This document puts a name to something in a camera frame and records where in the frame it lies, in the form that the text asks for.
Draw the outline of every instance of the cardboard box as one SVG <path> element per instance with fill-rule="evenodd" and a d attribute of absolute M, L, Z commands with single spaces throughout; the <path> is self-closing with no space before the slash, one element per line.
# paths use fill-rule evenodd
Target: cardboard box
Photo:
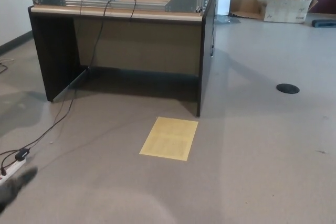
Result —
<path fill-rule="evenodd" d="M 308 11 L 317 2 L 317 0 L 251 0 L 251 3 L 257 5 L 251 7 L 251 11 L 232 12 L 232 14 L 265 22 L 304 23 Z"/>

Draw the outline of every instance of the yellow paper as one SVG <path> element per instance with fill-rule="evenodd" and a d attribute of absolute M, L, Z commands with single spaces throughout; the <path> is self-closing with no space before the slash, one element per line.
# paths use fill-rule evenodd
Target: yellow paper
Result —
<path fill-rule="evenodd" d="M 157 118 L 140 154 L 187 161 L 198 122 Z"/>

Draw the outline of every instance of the dark wooden desk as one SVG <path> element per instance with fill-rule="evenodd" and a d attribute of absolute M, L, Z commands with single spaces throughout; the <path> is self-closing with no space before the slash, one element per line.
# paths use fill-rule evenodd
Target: dark wooden desk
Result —
<path fill-rule="evenodd" d="M 215 1 L 209 0 L 203 16 L 136 10 L 130 18 L 131 10 L 107 9 L 103 17 L 103 8 L 30 7 L 48 101 L 90 65 L 103 22 L 93 66 L 196 76 L 195 115 L 200 116 L 211 67 Z"/>

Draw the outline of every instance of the power strip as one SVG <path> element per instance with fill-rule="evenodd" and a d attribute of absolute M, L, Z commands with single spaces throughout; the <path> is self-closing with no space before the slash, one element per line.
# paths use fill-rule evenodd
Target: power strip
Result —
<path fill-rule="evenodd" d="M 26 163 L 26 159 L 22 161 L 16 161 L 13 165 L 11 165 L 7 170 L 6 176 L 0 175 L 0 186 L 5 183 L 10 177 L 14 175 L 24 164 Z"/>

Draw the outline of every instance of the wire bundle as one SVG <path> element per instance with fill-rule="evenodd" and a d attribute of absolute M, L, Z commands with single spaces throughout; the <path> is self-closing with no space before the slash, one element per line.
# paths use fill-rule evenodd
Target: wire bundle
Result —
<path fill-rule="evenodd" d="M 105 9 L 104 9 L 104 13 L 103 13 L 103 18 L 105 17 L 105 15 L 106 15 L 106 10 L 107 10 L 107 8 L 108 8 L 108 5 L 111 3 L 111 1 L 112 0 L 109 0 L 107 3 L 106 3 L 106 6 L 105 6 Z M 133 13 L 134 13 L 134 10 L 135 10 L 135 6 L 136 6 L 136 4 L 137 4 L 137 2 L 135 1 L 135 4 L 134 4 L 134 9 L 133 9 L 133 12 L 132 12 L 132 15 L 131 15 L 131 18 L 132 18 L 132 16 L 133 16 Z M 81 15 L 81 12 L 82 12 L 82 5 L 83 5 L 83 0 L 81 1 L 81 5 L 80 5 L 80 15 Z M 101 21 L 101 27 L 100 27 L 100 31 L 99 31 L 99 33 L 98 33 L 98 37 L 97 37 L 97 40 L 96 40 L 96 43 L 95 43 L 95 46 L 94 46 L 94 48 L 93 48 L 93 53 L 92 53 L 92 58 L 91 58 L 91 63 L 90 63 L 90 65 L 88 66 L 88 68 L 86 69 L 87 71 L 89 70 L 89 68 L 92 66 L 92 63 L 93 63 L 93 60 L 94 60 L 94 58 L 95 58 L 95 56 L 96 56 L 96 49 L 97 49 L 97 45 L 98 45 L 98 42 L 99 42 L 99 40 L 100 40 L 100 37 L 101 37 L 101 34 L 102 34 L 102 30 L 103 30 L 103 27 L 104 27 L 104 19 Z M 79 27 L 78 27 L 78 29 L 77 29 L 77 31 L 76 31 L 76 35 L 78 35 L 79 34 Z M 2 62 L 4 62 L 4 61 L 13 61 L 13 59 L 3 59 L 2 61 L 0 61 L 0 65 L 3 65 L 2 64 Z M 60 115 L 60 113 L 61 113 L 61 111 L 62 111 L 62 108 L 63 108 L 63 105 L 64 105 L 64 102 L 65 102 L 65 99 L 66 99 L 66 94 L 64 95 L 64 99 L 63 99 L 63 102 L 62 102 L 62 105 L 61 105 L 61 107 L 60 107 L 60 109 L 59 109 L 59 111 L 58 111 L 58 113 L 57 113 L 57 115 L 56 115 L 56 117 L 55 117 L 55 119 L 54 119 L 54 123 L 52 124 L 52 126 L 49 128 L 49 129 L 47 129 L 39 138 L 37 138 L 36 140 L 34 140 L 34 141 L 32 141 L 31 143 L 29 143 L 29 144 L 27 144 L 27 145 L 25 145 L 25 146 L 23 146 L 23 147 L 21 147 L 20 149 L 17 149 L 17 150 L 10 150 L 10 151 L 5 151 L 5 152 L 2 152 L 2 153 L 0 153 L 0 156 L 3 156 L 3 155 L 6 155 L 4 158 L 3 158 L 3 160 L 2 160 L 2 162 L 1 162 L 1 166 L 0 166 L 0 174 L 1 175 L 3 175 L 3 176 L 5 176 L 6 175 L 6 168 L 8 168 L 8 167 L 10 167 L 11 165 L 13 165 L 15 162 L 16 162 L 16 160 L 14 160 L 14 161 L 12 161 L 10 164 L 8 164 L 8 165 L 4 165 L 4 163 L 5 163 L 5 161 L 8 159 L 8 158 L 10 158 L 11 156 L 13 156 L 13 155 L 15 155 L 15 154 L 17 154 L 17 153 L 19 153 L 21 150 L 23 150 L 23 149 L 28 149 L 28 151 L 31 149 L 31 148 L 33 148 L 33 147 L 35 147 L 35 145 L 37 145 L 56 125 L 58 125 L 61 121 L 63 121 L 67 116 L 68 116 L 68 114 L 70 113 L 70 111 L 71 111 L 71 107 L 72 107 L 72 105 L 73 105 L 73 103 L 74 103 L 74 100 L 75 100 L 75 97 L 76 97 L 76 94 L 77 94 L 77 88 L 75 89 L 75 91 L 74 91 L 74 93 L 73 93 L 73 96 L 72 96 L 72 99 L 71 99 L 71 102 L 70 102 L 70 105 L 69 105 L 69 108 L 68 108 L 68 111 L 65 113 L 65 115 L 64 116 L 62 116 L 59 120 L 57 120 L 57 117 Z"/>

